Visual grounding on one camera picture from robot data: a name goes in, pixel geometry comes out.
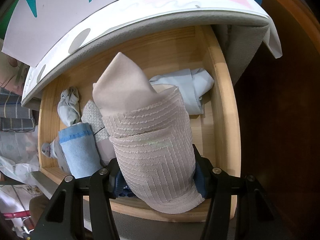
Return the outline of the beige patterned underwear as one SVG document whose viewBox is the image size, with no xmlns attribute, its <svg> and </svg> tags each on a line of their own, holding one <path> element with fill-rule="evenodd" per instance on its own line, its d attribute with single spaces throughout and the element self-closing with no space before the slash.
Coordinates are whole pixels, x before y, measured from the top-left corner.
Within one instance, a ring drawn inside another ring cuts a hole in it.
<svg viewBox="0 0 320 240">
<path fill-rule="evenodd" d="M 187 212 L 204 199 L 196 168 L 189 115 L 174 85 L 151 85 L 131 59 L 118 53 L 93 84 L 98 107 L 122 175 L 152 209 Z"/>
</svg>

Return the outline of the floral grey small underwear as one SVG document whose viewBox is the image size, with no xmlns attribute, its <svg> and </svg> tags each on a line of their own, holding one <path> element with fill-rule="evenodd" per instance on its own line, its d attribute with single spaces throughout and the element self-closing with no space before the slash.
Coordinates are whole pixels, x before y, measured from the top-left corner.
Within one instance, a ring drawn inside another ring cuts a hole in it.
<svg viewBox="0 0 320 240">
<path fill-rule="evenodd" d="M 43 143 L 41 146 L 41 153 L 47 158 L 56 159 L 59 168 L 66 174 L 71 174 L 69 166 L 67 164 L 66 156 L 59 143 L 58 136 L 51 143 Z"/>
</svg>

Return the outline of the light blue rolled underwear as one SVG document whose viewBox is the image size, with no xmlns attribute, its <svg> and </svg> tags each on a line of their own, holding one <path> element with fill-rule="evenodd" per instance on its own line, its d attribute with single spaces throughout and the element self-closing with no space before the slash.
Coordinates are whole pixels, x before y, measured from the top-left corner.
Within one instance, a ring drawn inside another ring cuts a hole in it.
<svg viewBox="0 0 320 240">
<path fill-rule="evenodd" d="M 77 123 L 59 131 L 59 143 L 71 174 L 89 177 L 102 168 L 93 132 L 88 123 Z"/>
</svg>

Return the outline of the honeycomb pattern beige underwear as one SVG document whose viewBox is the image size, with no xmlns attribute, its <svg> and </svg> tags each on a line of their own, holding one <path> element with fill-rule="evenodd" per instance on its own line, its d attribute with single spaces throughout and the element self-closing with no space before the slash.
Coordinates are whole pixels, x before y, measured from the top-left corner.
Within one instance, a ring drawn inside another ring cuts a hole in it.
<svg viewBox="0 0 320 240">
<path fill-rule="evenodd" d="M 106 166 L 116 157 L 114 147 L 109 140 L 109 134 L 102 121 L 102 115 L 92 100 L 88 100 L 82 110 L 81 121 L 89 123 L 100 156 L 101 163 Z"/>
</svg>

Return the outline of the grey-green crumpled underwear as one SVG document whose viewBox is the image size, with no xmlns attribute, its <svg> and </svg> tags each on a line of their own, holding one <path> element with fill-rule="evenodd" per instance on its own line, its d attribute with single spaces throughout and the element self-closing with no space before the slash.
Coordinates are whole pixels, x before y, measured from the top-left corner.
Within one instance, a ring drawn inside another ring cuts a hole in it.
<svg viewBox="0 0 320 240">
<path fill-rule="evenodd" d="M 75 87 L 69 87 L 61 93 L 57 113 L 67 127 L 80 121 L 79 92 Z"/>
</svg>

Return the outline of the wooden drawer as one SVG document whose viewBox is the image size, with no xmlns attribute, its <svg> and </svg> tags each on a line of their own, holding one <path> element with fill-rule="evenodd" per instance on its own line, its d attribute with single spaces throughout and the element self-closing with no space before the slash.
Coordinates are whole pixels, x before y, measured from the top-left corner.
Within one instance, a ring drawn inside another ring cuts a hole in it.
<svg viewBox="0 0 320 240">
<path fill-rule="evenodd" d="M 122 53 L 138 65 L 148 81 L 151 77 L 168 74 L 178 69 L 205 69 L 214 85 L 204 95 L 204 113 L 191 117 L 192 146 L 212 163 L 226 161 L 230 155 L 241 154 L 240 128 L 234 89 L 225 58 L 212 28 L 208 25 L 185 27 L 142 36 L 108 48 L 72 66 L 44 90 L 39 117 L 39 143 L 52 142 L 61 125 L 57 104 L 61 93 L 75 87 L 80 94 L 80 105 L 93 101 L 96 83 L 113 58 Z M 202 222 L 206 219 L 210 201 L 178 214 L 152 209 L 135 194 L 111 200 L 113 211 L 125 215 L 166 222 Z"/>
</svg>

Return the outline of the pale blue folded underwear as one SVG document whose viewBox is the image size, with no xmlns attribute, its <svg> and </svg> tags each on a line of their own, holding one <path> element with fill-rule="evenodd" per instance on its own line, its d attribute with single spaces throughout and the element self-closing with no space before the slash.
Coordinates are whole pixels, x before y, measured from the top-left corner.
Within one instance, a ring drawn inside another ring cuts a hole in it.
<svg viewBox="0 0 320 240">
<path fill-rule="evenodd" d="M 189 115 L 203 114 L 201 99 L 214 85 L 214 79 L 203 68 L 183 69 L 152 77 L 154 85 L 174 85 L 179 88 Z"/>
</svg>

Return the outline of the plaid grey bedding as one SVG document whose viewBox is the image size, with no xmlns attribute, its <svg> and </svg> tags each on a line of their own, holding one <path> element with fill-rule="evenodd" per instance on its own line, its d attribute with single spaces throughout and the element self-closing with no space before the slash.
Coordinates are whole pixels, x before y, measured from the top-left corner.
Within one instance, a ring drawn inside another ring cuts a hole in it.
<svg viewBox="0 0 320 240">
<path fill-rule="evenodd" d="M 1 131 L 33 132 L 36 121 L 33 111 L 21 106 L 21 96 L 1 88 Z"/>
</svg>

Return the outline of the floral pink bedding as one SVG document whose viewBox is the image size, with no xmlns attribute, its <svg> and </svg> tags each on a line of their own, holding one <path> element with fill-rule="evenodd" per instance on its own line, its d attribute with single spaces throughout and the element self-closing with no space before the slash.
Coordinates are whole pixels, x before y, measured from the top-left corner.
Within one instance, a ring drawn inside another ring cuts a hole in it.
<svg viewBox="0 0 320 240">
<path fill-rule="evenodd" d="M 28 70 L 28 65 L 1 53 L 0 84 L 2 88 L 21 96 Z"/>
</svg>

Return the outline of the white Xing shoe box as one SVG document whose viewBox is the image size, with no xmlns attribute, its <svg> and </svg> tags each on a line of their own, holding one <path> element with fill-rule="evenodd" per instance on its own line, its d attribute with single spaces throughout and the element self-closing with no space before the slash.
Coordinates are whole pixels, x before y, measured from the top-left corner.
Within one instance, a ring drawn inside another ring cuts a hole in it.
<svg viewBox="0 0 320 240">
<path fill-rule="evenodd" d="M 36 67 L 73 27 L 117 0 L 19 0 L 2 52 Z"/>
</svg>

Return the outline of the white nightstand cabinet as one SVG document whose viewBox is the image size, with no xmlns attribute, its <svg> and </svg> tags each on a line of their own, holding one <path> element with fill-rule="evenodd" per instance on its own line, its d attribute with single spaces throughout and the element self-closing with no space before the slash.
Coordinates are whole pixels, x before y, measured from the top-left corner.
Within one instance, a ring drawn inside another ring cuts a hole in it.
<svg viewBox="0 0 320 240">
<path fill-rule="evenodd" d="M 22 106 L 38 110 L 41 92 L 60 74 L 131 39 L 193 25 L 216 25 L 232 82 L 238 81 L 260 44 L 282 56 L 272 18 L 255 0 L 118 0 L 63 37 L 27 75 Z"/>
</svg>

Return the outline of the green foam wall mat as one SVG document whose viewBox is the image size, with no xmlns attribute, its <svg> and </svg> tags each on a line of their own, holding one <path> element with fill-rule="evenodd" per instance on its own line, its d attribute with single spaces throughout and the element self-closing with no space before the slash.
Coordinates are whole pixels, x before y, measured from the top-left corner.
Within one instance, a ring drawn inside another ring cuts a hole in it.
<svg viewBox="0 0 320 240">
<path fill-rule="evenodd" d="M 5 33 L 7 31 L 11 16 L 15 10 L 15 7 L 17 5 L 19 0 L 15 0 L 12 5 L 8 8 L 6 13 L 3 15 L 1 21 L 0 21 L 0 37 L 1 39 L 5 38 Z"/>
</svg>

